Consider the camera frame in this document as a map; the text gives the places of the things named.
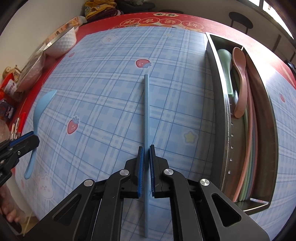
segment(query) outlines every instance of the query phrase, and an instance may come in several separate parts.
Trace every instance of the white bowl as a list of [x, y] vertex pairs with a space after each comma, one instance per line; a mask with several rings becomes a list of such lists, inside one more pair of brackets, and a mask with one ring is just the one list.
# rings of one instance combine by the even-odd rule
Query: white bowl
[[76, 44], [76, 34], [74, 27], [70, 27], [61, 32], [50, 41], [43, 51], [54, 58], [61, 57]]

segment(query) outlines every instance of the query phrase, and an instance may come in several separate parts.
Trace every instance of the person's hand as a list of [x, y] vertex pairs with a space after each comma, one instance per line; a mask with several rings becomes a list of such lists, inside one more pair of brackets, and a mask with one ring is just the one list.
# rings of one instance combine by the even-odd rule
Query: person's hand
[[15, 203], [6, 185], [0, 187], [0, 214], [4, 214], [10, 223], [25, 221], [25, 213]]

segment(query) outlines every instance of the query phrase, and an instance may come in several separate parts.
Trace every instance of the yellow cloth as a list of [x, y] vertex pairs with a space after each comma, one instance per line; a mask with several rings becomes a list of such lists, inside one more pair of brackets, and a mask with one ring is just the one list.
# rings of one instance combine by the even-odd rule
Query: yellow cloth
[[116, 5], [117, 4], [114, 2], [114, 0], [109, 0], [109, 1], [103, 1], [103, 0], [87, 1], [84, 4], [85, 18], [88, 19], [91, 16], [94, 16], [99, 12], [102, 12], [104, 10], [109, 10], [111, 8], [115, 8]]

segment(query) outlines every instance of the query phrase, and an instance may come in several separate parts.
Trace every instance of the spoon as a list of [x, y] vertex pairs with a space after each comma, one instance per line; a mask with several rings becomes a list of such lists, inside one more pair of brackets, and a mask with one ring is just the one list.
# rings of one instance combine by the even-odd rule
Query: spoon
[[[56, 90], [53, 90], [43, 95], [35, 107], [34, 114], [33, 114], [33, 132], [35, 135], [38, 135], [38, 125], [39, 125], [40, 117], [44, 112], [44, 110], [46, 109], [46, 107], [48, 106], [48, 104], [50, 103], [50, 101], [52, 100], [52, 98], [54, 97], [54, 95], [56, 94], [56, 92], [57, 92]], [[36, 160], [36, 153], [37, 153], [37, 148], [35, 148], [31, 153], [30, 161], [24, 174], [25, 179], [29, 179], [32, 175], [35, 160]]]
[[233, 98], [233, 88], [230, 77], [230, 70], [232, 68], [231, 53], [226, 49], [219, 49], [217, 50], [217, 53], [222, 65], [228, 95]]
[[247, 83], [247, 92], [249, 92], [249, 98], [246, 98], [248, 100], [248, 106], [249, 106], [249, 108], [248, 108], [248, 132], [247, 132], [247, 137], [246, 137], [246, 155], [244, 158], [244, 165], [242, 168], [242, 174], [240, 176], [239, 183], [237, 185], [237, 189], [236, 189], [233, 199], [232, 199], [233, 202], [237, 201], [239, 193], [240, 193], [242, 186], [244, 184], [244, 178], [245, 178], [247, 170], [249, 168], [251, 145], [252, 145], [253, 108], [252, 108], [252, 99], [251, 99], [252, 96], [251, 96], [251, 88], [249, 85], [249, 79], [246, 79], [246, 83]]
[[246, 57], [244, 52], [238, 47], [235, 47], [232, 51], [232, 61], [240, 79], [240, 89], [237, 104], [234, 109], [234, 116], [241, 118], [246, 110], [248, 99], [248, 85], [245, 75], [246, 70]]

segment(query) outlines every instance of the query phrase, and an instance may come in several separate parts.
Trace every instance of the blue chopstick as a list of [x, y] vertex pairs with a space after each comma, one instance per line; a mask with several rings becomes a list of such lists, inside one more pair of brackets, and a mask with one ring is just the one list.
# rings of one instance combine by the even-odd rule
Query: blue chopstick
[[145, 237], [148, 238], [148, 207], [149, 207], [149, 113], [150, 113], [150, 104], [149, 104], [149, 75], [144, 75], [145, 81], [145, 113], [144, 113], [144, 214], [145, 214]]

